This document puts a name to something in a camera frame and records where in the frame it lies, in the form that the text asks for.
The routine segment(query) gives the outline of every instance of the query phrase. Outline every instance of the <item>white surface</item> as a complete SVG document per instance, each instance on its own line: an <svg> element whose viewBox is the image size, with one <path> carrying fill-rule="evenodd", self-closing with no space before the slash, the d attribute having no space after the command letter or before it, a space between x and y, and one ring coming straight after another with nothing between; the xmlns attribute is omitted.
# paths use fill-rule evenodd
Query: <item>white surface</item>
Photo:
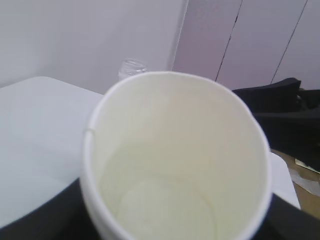
<svg viewBox="0 0 320 240"><path fill-rule="evenodd" d="M49 76L104 94L124 58L170 70L188 0L2 0L0 86Z"/></svg>
<svg viewBox="0 0 320 240"><path fill-rule="evenodd" d="M217 81L230 89L271 83L306 0L244 0Z"/></svg>
<svg viewBox="0 0 320 240"><path fill-rule="evenodd" d="M320 1L308 0L289 47L274 77L274 83L288 77L302 81L305 89L320 89Z"/></svg>
<svg viewBox="0 0 320 240"><path fill-rule="evenodd" d="M80 175L83 129L101 97L48 77L0 88L0 227Z"/></svg>
<svg viewBox="0 0 320 240"><path fill-rule="evenodd" d="M173 70L215 80L242 0L189 0Z"/></svg>
<svg viewBox="0 0 320 240"><path fill-rule="evenodd" d="M300 209L300 204L286 162L271 153L272 191L288 203Z"/></svg>
<svg viewBox="0 0 320 240"><path fill-rule="evenodd" d="M97 229L104 239L109 237L104 234L107 230L118 235L117 239L133 239L116 222L117 213L121 211L126 218L121 220L127 224L133 223L127 218L133 206L124 204L130 208L126 215L121 200L141 182L146 181L147 188L159 188L158 181L150 178L169 180L170 194L178 188L176 181L200 194L213 212L215 236L220 240L249 239L269 207L272 174L267 139L247 106L206 78L150 72L119 82L91 115L83 147L82 192L87 205L95 210L90 213L99 222ZM137 190L143 192L142 199L150 199L146 190ZM170 206L182 197L172 194L167 204L157 207L159 215L175 212ZM150 200L145 204L158 203ZM184 203L192 208L190 213L204 212L199 202ZM161 219L150 219L148 227L140 220L136 224L142 231L134 232L138 238L146 239L149 227L151 240L158 239L159 229L167 229ZM173 228L190 223L175 222ZM173 235L184 239L180 231L173 231ZM211 236L209 232L193 234L204 239Z"/></svg>

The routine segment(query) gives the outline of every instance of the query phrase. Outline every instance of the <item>white paper cup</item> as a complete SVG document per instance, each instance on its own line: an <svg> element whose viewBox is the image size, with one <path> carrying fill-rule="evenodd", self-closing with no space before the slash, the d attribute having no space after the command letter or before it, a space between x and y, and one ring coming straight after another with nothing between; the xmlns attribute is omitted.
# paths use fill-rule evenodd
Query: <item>white paper cup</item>
<svg viewBox="0 0 320 240"><path fill-rule="evenodd" d="M105 240L249 240L271 200L269 155L230 90L148 72L114 85L95 108L80 181Z"/></svg>

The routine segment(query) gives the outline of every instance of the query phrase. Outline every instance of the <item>black object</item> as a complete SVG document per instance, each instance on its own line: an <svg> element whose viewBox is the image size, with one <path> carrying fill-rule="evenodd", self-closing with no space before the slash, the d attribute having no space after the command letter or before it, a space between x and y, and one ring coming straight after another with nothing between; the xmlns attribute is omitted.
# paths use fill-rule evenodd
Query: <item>black object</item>
<svg viewBox="0 0 320 240"><path fill-rule="evenodd" d="M79 180L38 209L0 228L0 240L50 240L83 206Z"/></svg>
<svg viewBox="0 0 320 240"><path fill-rule="evenodd" d="M301 81L235 90L262 127L270 147L320 171L320 90L299 89Z"/></svg>

